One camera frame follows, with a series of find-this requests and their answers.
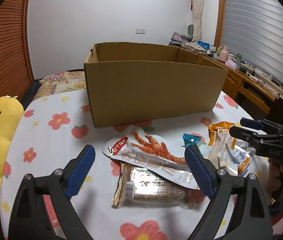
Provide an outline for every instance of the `chicken feet package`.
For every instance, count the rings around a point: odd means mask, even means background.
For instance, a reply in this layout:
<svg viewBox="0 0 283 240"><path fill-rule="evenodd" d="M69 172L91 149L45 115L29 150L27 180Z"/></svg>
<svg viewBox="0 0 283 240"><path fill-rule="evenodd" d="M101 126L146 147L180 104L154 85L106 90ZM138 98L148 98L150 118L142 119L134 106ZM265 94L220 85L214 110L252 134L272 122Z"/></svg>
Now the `chicken feet package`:
<svg viewBox="0 0 283 240"><path fill-rule="evenodd" d="M192 208L205 196L197 189L172 183L146 168L120 163L120 175L112 207L129 204L169 204Z"/></svg>
<svg viewBox="0 0 283 240"><path fill-rule="evenodd" d="M180 186L198 189L184 158L185 148L158 135L148 135L139 127L128 126L109 140L102 151L114 160L146 168Z"/></svg>

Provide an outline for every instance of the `snack package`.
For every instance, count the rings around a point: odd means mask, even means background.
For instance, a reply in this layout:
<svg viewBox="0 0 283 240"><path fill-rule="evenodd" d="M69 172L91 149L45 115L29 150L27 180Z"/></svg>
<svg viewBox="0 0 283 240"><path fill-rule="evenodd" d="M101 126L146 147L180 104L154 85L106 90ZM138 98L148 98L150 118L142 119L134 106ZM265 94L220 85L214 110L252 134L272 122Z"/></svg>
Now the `snack package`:
<svg viewBox="0 0 283 240"><path fill-rule="evenodd" d="M158 135L128 126L102 149L108 157L150 171L180 186L198 189L197 182L184 159L185 148L176 146Z"/></svg>
<svg viewBox="0 0 283 240"><path fill-rule="evenodd" d="M184 133L183 140L184 140L185 147L188 147L188 146L196 145L197 143L199 143L201 140L201 137Z"/></svg>
<svg viewBox="0 0 283 240"><path fill-rule="evenodd" d="M235 124L232 122L219 122L215 124L211 124L208 126L208 134L209 134L209 143L208 146L212 146L213 142L215 140L215 136L218 132L218 129L226 129L229 131L229 129L234 126ZM232 138L233 142L231 144L231 149L234 149L236 138Z"/></svg>
<svg viewBox="0 0 283 240"><path fill-rule="evenodd" d="M247 151L248 148L248 142L242 141L242 140L236 140L235 149L233 152L233 161L237 165L238 170L238 176L242 176L247 168L249 167L251 163L251 157Z"/></svg>
<svg viewBox="0 0 283 240"><path fill-rule="evenodd" d="M224 168L229 174L242 176L250 165L248 142L233 138L229 134L234 123L220 122L208 127L211 151L206 155L213 165Z"/></svg>
<svg viewBox="0 0 283 240"><path fill-rule="evenodd" d="M112 207L119 207L127 201L192 208L204 199L200 190L179 186L146 168L120 163L120 175Z"/></svg>
<svg viewBox="0 0 283 240"><path fill-rule="evenodd" d="M237 165L232 156L233 138L227 129L218 129L214 135L212 149L208 153L209 159L216 169L224 168L230 175L237 176Z"/></svg>

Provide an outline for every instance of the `white tablecloth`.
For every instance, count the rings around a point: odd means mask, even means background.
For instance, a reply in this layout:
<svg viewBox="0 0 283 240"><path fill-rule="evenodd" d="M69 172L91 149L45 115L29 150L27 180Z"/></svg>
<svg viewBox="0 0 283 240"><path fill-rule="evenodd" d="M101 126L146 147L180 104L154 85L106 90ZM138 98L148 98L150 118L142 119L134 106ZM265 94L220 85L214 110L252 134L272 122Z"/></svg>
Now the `white tablecloth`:
<svg viewBox="0 0 283 240"><path fill-rule="evenodd" d="M242 117L251 118L221 92L212 111L136 125L180 146L184 145L184 133L200 134L200 149L205 153L209 150L207 126L210 123L239 123ZM86 90L51 95L32 102L17 127L5 164L0 194L4 235L8 236L11 209L24 175L49 175L57 168L64 168L70 159L77 157L86 144L91 144L96 150L96 161L79 194L71 199L71 203L94 239L187 239L202 217L209 203L208 198L192 210L179 206L111 207L119 168L102 153L101 148L125 127L94 128ZM267 159L254 155L253 163L246 174L253 172L257 175L269 199L266 190L267 170ZM225 233L233 207L232 196L216 237ZM55 231L61 234L58 221L53 225Z"/></svg>

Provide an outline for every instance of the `window blind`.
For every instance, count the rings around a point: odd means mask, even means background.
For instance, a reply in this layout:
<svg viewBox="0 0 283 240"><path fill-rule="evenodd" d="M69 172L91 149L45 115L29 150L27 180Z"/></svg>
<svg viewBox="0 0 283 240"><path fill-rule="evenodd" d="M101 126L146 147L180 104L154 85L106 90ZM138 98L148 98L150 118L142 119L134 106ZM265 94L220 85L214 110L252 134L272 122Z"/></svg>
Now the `window blind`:
<svg viewBox="0 0 283 240"><path fill-rule="evenodd" d="M221 43L283 82L283 7L277 0L226 0Z"/></svg>

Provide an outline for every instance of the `open cardboard box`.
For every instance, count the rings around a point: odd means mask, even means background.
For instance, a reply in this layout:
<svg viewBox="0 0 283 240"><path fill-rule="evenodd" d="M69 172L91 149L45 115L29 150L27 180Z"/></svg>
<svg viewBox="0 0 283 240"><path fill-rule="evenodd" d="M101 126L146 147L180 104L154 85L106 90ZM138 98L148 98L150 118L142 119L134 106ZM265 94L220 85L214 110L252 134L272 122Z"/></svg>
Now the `open cardboard box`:
<svg viewBox="0 0 283 240"><path fill-rule="evenodd" d="M84 68L97 128L210 111L228 72L183 48L130 42L95 44Z"/></svg>

